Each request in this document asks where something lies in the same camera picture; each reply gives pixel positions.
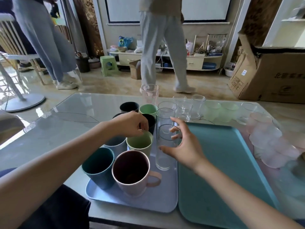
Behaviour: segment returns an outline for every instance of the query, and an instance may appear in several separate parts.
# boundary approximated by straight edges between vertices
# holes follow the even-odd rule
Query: gray pants
[[[35,0],[13,0],[13,12],[53,80],[76,68],[73,46],[51,20],[47,9]]]
[[[156,53],[162,41],[170,52],[176,75],[176,88],[188,87],[186,79],[186,47],[180,18],[141,12],[143,53],[141,77],[143,84],[156,84]]]

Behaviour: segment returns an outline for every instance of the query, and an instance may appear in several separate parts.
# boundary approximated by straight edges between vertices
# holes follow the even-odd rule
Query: teal cup
[[[115,183],[112,176],[114,152],[109,148],[99,148],[81,166],[94,183],[102,190],[109,189]]]
[[[142,114],[149,114],[154,116],[154,118],[156,118],[158,107],[153,104],[144,104],[140,107],[139,111]]]

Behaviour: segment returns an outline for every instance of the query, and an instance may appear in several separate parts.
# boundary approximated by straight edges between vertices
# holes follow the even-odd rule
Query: green plastic stool
[[[115,57],[113,56],[101,56],[101,65],[103,76],[111,76],[112,74],[118,73]]]

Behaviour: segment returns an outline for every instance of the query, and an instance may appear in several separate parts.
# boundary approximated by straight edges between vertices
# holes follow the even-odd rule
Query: mug handle
[[[161,179],[162,179],[162,175],[160,173],[150,170],[148,175],[152,176],[152,177],[156,177],[158,179],[158,181],[147,183],[146,184],[147,187],[156,187],[156,186],[160,185]]]

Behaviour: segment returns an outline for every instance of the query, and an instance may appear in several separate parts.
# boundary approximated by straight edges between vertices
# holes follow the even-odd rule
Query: teal tray
[[[208,160],[243,188],[278,209],[279,203],[240,132],[230,126],[188,123]],[[193,223],[244,229],[246,225],[207,182],[178,164],[178,205]]]

